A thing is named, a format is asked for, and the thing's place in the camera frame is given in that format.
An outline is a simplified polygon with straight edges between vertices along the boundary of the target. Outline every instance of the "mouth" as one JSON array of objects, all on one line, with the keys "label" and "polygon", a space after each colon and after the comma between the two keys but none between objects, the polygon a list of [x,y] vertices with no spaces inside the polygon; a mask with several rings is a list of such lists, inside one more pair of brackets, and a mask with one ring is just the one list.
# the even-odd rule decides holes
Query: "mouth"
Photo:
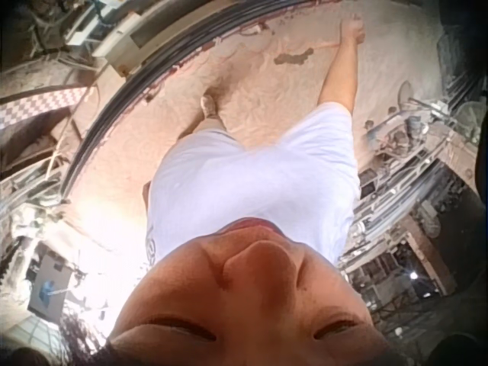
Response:
[{"label": "mouth", "polygon": [[221,230],[219,230],[219,234],[229,233],[231,231],[240,230],[240,229],[247,229],[249,227],[256,227],[261,226],[265,227],[266,229],[271,230],[274,233],[277,233],[280,236],[286,237],[283,232],[273,223],[263,220],[263,219],[256,219],[253,217],[245,218],[241,220],[234,221],[229,225],[225,226]]}]

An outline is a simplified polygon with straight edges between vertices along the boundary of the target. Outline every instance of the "checkered tile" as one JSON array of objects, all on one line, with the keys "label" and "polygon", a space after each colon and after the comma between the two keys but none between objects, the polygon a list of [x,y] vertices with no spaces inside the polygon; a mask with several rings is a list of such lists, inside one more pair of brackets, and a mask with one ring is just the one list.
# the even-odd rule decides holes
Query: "checkered tile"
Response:
[{"label": "checkered tile", "polygon": [[39,114],[77,104],[86,88],[48,91],[0,105],[0,130]]}]

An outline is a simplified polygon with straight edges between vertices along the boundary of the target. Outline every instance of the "sandy ground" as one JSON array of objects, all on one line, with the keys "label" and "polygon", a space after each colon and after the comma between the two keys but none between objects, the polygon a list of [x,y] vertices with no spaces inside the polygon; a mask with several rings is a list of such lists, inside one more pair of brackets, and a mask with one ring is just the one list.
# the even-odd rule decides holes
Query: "sandy ground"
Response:
[{"label": "sandy ground", "polygon": [[[268,29],[237,34],[200,54],[165,81],[148,105],[119,123],[85,167],[72,191],[70,220],[115,249],[124,271],[144,261],[146,214],[141,191],[177,137],[200,118],[199,98],[210,88],[229,132],[245,146],[272,144],[315,106],[339,38],[339,19],[362,14],[366,41],[359,49],[359,90],[354,112],[355,153],[360,169],[371,158],[366,120],[379,124],[409,80],[417,98],[440,95],[436,43],[441,25],[434,5],[424,8],[387,0],[341,2],[290,12]],[[100,81],[101,105],[122,83],[115,72]],[[92,122],[97,95],[76,116]]]}]

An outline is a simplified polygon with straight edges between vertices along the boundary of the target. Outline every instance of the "black hair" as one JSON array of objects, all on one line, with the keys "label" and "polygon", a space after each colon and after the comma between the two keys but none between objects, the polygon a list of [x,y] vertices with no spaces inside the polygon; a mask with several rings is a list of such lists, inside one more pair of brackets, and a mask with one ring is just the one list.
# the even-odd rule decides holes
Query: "black hair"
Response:
[{"label": "black hair", "polygon": [[[116,352],[110,342],[100,345],[98,337],[76,315],[65,316],[59,328],[63,339],[60,355],[49,357],[28,347],[0,347],[1,366],[145,366]],[[405,359],[393,349],[357,366],[404,366]]]}]

